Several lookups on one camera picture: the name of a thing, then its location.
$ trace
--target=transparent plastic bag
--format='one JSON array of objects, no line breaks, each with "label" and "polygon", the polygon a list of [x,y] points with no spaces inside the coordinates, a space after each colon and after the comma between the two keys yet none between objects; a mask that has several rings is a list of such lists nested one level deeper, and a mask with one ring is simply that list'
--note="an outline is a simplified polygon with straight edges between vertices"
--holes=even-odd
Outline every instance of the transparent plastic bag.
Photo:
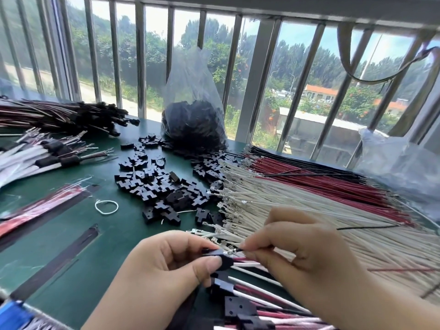
[{"label": "transparent plastic bag", "polygon": [[359,134],[363,151],[355,171],[388,185],[439,220],[440,157],[405,138],[386,137],[366,128]]},{"label": "transparent plastic bag", "polygon": [[226,146],[223,105],[208,70],[210,51],[177,49],[164,90],[162,128],[181,146]]}]

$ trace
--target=window railing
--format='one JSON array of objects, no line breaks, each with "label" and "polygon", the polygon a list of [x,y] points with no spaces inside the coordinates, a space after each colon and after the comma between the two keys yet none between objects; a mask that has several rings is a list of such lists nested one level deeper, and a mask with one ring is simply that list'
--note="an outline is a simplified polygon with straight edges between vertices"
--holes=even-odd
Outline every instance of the window railing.
[{"label": "window railing", "polygon": [[[358,84],[341,66],[335,21],[142,0],[0,0],[0,17],[0,41],[9,47],[0,77],[23,93],[116,103],[160,121],[173,49],[198,46],[212,50],[209,68],[230,138],[348,168],[362,152],[359,128],[386,133],[405,107],[397,99],[410,101],[429,68],[421,61],[384,87]],[[362,23],[356,29],[351,69],[371,79],[412,60],[437,34]],[[394,50],[387,47],[393,43]],[[439,103],[414,125],[410,141],[426,136]]]}]

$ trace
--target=green work surface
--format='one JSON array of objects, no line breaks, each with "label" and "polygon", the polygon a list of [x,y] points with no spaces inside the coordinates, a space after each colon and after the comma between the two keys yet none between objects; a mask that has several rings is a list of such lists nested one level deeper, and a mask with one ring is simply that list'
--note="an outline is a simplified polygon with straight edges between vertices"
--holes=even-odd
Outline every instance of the green work surface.
[{"label": "green work surface", "polygon": [[[113,179],[113,175],[119,172],[118,163],[133,154],[133,150],[121,151],[120,144],[137,143],[139,137],[145,137],[148,133],[160,134],[160,124],[142,120],[139,127],[129,125],[119,127],[118,130],[121,132],[119,138],[111,138],[105,134],[85,137],[88,143],[93,142],[100,149],[113,147],[118,158],[104,163],[86,163],[55,170],[18,181],[2,189],[3,197],[16,199],[9,205],[3,201],[4,206],[1,210],[4,211],[8,206],[16,209],[27,205],[66,183],[74,183],[89,176],[92,178],[85,184],[99,185],[92,197],[85,198],[0,253],[0,287],[10,294],[80,237],[85,230],[98,225],[99,236],[26,301],[74,329],[79,329],[84,324],[133,247],[143,238],[174,229],[165,223],[161,225],[160,222],[146,226],[142,219],[142,202],[119,191]],[[229,142],[230,151],[240,152],[243,148],[243,143]],[[164,151],[163,154],[166,157],[167,172],[173,171],[181,178],[199,181],[193,176],[188,160],[169,151]],[[119,210],[112,215],[102,216],[94,207],[97,199],[116,201]],[[183,213],[180,217],[181,230],[195,227],[193,212]],[[278,287],[269,287],[272,285],[240,272],[231,270],[231,273],[235,277],[245,278],[250,283],[257,283],[286,297],[286,293]],[[193,312],[205,317],[221,316],[220,307],[208,301],[204,289],[200,290]]]}]

